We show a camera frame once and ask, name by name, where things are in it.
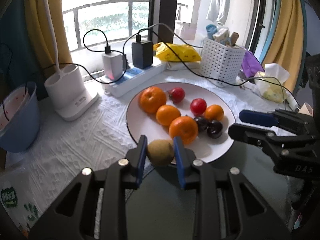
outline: plate rim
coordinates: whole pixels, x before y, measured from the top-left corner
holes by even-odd
[[[161,82],[161,83],[157,83],[157,84],[155,84],[155,85],[148,86],[148,87],[144,88],[143,90],[145,90],[145,89],[147,89],[147,88],[150,88],[150,87],[154,87],[154,86],[159,85],[159,84],[167,84],[167,83],[180,83],[180,84],[188,84],[188,85],[200,87],[200,86],[198,86],[198,85],[190,84],[190,83],[186,83],[186,82]],[[206,89],[206,88],[203,88],[203,87],[200,87],[200,88],[205,89],[205,90],[213,93],[213,94],[214,94],[215,96],[217,96],[218,98],[220,98],[220,100],[222,100],[222,101],[226,104],[226,106],[230,109],[230,111],[231,111],[231,113],[232,113],[232,116],[233,116],[233,118],[234,118],[234,120],[235,120],[235,122],[236,122],[236,117],[235,117],[234,113],[232,112],[231,108],[227,105],[227,103],[226,103],[221,97],[219,97],[216,93],[210,91],[209,89]],[[130,100],[128,106],[127,106],[126,113],[125,113],[125,124],[126,124],[126,126],[127,126],[127,130],[128,130],[128,132],[129,132],[129,135],[130,135],[131,139],[134,141],[134,143],[135,143],[136,145],[138,145],[138,142],[133,138],[133,136],[132,136],[132,134],[131,134],[131,132],[130,132],[130,130],[129,130],[129,126],[128,126],[128,110],[129,110],[129,106],[130,106],[131,102],[132,102],[132,101],[136,98],[136,96],[137,96],[138,94],[140,94],[143,90],[139,91],[137,94],[135,94],[135,95],[131,98],[131,100]],[[229,147],[228,150],[230,150],[230,148],[233,146],[234,142],[235,142],[235,140],[232,140],[232,144],[230,145],[230,147]]]

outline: blue cup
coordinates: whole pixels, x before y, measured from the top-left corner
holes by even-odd
[[[216,25],[209,24],[205,29],[207,30],[208,39],[213,40],[212,35],[218,32]]]
[[[39,131],[40,112],[36,96],[37,86],[34,82],[28,82],[27,86],[29,100],[0,132],[0,147],[8,152],[18,153],[28,149]]]

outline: green label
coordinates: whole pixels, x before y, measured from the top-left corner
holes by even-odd
[[[1,190],[1,199],[5,207],[11,208],[18,205],[16,191],[13,187]]]
[[[32,203],[24,204],[24,209],[29,212],[28,220],[31,222],[35,222],[39,219],[38,209]]]

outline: white pipe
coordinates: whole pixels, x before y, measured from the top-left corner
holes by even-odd
[[[56,69],[57,73],[61,73],[61,70],[59,68],[59,54],[58,54],[57,39],[56,39],[56,34],[54,32],[53,23],[52,23],[52,19],[51,19],[49,2],[48,2],[48,0],[43,0],[43,3],[44,3],[45,14],[46,14],[46,17],[48,20],[49,29],[50,29],[50,33],[51,33],[52,45],[54,48],[54,56],[55,56],[55,63],[56,63],[55,69]]]

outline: tissue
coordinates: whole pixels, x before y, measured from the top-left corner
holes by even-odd
[[[257,72],[255,77],[261,77],[261,79],[267,80],[277,85],[273,85],[262,80],[256,80],[256,85],[260,91],[260,94],[271,101],[277,103],[283,103],[283,101],[287,98],[287,93],[285,90],[279,86],[279,82],[281,85],[289,78],[290,74],[279,64],[272,63],[266,64],[265,73]],[[264,78],[264,77],[275,77],[279,80],[279,82],[274,78]]]

